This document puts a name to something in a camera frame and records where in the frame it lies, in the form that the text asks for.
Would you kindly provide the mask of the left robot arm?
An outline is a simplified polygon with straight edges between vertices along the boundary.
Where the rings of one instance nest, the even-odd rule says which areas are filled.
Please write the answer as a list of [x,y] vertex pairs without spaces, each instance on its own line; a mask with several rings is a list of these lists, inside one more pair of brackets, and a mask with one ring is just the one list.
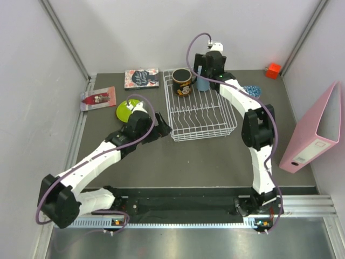
[[61,229],[70,226],[77,217],[97,210],[116,214],[122,209],[122,201],[112,187],[84,192],[84,188],[105,169],[121,161],[136,150],[138,144],[146,144],[167,136],[171,127],[160,113],[155,118],[143,111],[133,112],[119,130],[107,138],[90,155],[71,169],[41,181],[37,213],[45,214]]

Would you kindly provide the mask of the black skull mug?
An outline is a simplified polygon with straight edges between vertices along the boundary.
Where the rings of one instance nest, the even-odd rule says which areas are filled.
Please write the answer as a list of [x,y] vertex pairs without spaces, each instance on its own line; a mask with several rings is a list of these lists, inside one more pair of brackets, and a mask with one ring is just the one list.
[[172,89],[178,97],[186,97],[193,91],[192,73],[189,69],[180,68],[172,72]]

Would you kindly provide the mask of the green plate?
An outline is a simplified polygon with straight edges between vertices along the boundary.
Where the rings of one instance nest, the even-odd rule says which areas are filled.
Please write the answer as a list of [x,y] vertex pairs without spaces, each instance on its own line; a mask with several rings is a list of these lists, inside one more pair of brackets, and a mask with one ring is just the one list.
[[129,120],[129,117],[131,116],[131,114],[129,113],[129,110],[126,108],[126,101],[122,102],[116,109],[116,117],[124,122],[127,123]]

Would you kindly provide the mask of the white wire dish rack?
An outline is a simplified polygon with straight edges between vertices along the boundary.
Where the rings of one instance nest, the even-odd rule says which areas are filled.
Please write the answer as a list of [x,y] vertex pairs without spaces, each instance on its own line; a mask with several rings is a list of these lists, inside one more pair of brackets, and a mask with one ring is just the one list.
[[175,142],[225,137],[237,127],[230,102],[213,90],[193,88],[186,97],[173,91],[173,70],[163,71],[170,135]]

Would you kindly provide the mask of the red white patterned bowl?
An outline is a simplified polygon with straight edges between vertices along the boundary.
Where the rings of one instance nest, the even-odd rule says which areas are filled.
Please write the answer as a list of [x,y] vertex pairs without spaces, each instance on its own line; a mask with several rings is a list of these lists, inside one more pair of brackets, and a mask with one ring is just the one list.
[[254,86],[254,85],[244,86],[243,89],[248,95],[257,99],[259,99],[262,94],[262,90],[258,86]]

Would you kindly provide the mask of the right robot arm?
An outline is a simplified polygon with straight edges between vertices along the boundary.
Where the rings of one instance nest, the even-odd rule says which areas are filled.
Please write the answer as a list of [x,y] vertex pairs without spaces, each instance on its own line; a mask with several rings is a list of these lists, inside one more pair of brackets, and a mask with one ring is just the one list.
[[265,213],[277,199],[272,181],[271,153],[276,133],[274,108],[250,96],[230,72],[224,70],[226,57],[219,51],[196,54],[194,72],[209,82],[210,88],[228,100],[243,118],[241,137],[249,148],[253,166],[252,194],[246,201],[236,201],[242,216]]

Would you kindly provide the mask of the light blue cup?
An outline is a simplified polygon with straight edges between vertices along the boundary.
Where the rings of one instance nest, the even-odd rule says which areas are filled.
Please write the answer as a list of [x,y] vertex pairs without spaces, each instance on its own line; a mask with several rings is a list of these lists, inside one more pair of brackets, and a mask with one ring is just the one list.
[[210,89],[210,83],[209,83],[209,81],[207,81],[205,79],[197,77],[196,87],[199,91],[205,92],[205,91],[208,91]]

